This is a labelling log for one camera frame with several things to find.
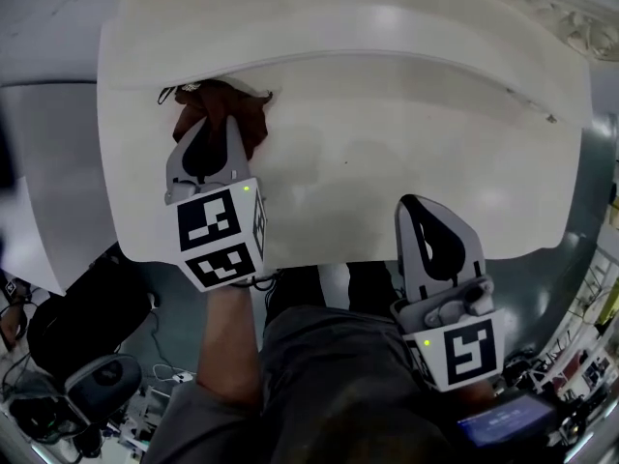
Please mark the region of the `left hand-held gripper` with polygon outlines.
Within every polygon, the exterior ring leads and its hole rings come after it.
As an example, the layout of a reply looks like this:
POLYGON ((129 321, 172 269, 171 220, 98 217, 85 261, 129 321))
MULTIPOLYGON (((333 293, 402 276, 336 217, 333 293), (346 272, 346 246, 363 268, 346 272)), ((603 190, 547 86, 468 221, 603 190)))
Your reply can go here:
POLYGON ((199 291, 260 276, 266 213, 236 119, 228 116, 208 152, 210 123, 192 126, 166 163, 165 202, 176 224, 173 263, 199 291))

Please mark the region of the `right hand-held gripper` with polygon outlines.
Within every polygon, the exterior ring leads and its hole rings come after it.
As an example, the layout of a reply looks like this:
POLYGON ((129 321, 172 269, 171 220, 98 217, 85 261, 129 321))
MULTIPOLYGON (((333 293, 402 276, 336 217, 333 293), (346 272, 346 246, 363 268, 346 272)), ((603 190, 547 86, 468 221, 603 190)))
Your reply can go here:
POLYGON ((396 234, 408 301, 391 311, 424 383, 449 392, 500 374, 504 311, 494 306, 494 284, 483 276, 478 234, 446 206, 414 194, 397 204, 396 234), (460 286, 446 290, 451 284, 460 286))

